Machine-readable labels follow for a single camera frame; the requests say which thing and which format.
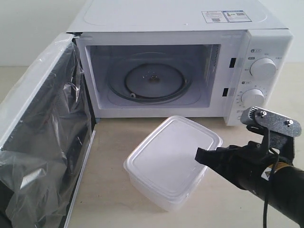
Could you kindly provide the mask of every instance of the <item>microwave door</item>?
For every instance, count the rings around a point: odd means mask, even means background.
[[[0,215],[13,227],[60,227],[88,149],[89,97],[73,38],[60,34],[0,104]]]

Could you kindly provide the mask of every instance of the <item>microwave top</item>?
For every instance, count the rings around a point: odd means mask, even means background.
[[[286,28],[258,0],[89,0],[67,32]]]

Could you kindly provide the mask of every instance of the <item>plastic storage container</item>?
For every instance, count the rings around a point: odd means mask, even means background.
[[[194,158],[197,148],[215,150],[222,139],[208,128],[172,116],[126,159],[132,185],[167,211],[178,210],[195,190],[207,167]]]

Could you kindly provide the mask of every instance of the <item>black cable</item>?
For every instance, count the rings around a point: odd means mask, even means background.
[[[277,164],[279,162],[279,154],[274,149],[272,149],[272,148],[270,148],[270,151],[274,155],[276,155],[276,161],[275,161],[274,165],[271,168],[271,172],[270,172],[269,179],[268,179],[268,190],[266,192],[265,200],[264,200],[263,228],[267,228],[267,209],[268,209],[269,193],[270,193],[270,190],[271,190],[271,180],[272,180],[272,177],[273,177],[273,175],[275,173],[276,166],[277,166]]]

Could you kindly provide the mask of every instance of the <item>timer knob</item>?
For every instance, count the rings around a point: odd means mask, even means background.
[[[259,89],[250,89],[243,93],[241,101],[245,108],[252,106],[261,106],[264,103],[264,95]]]
[[[276,75],[276,65],[269,58],[260,58],[251,65],[250,73],[257,79],[267,79]]]

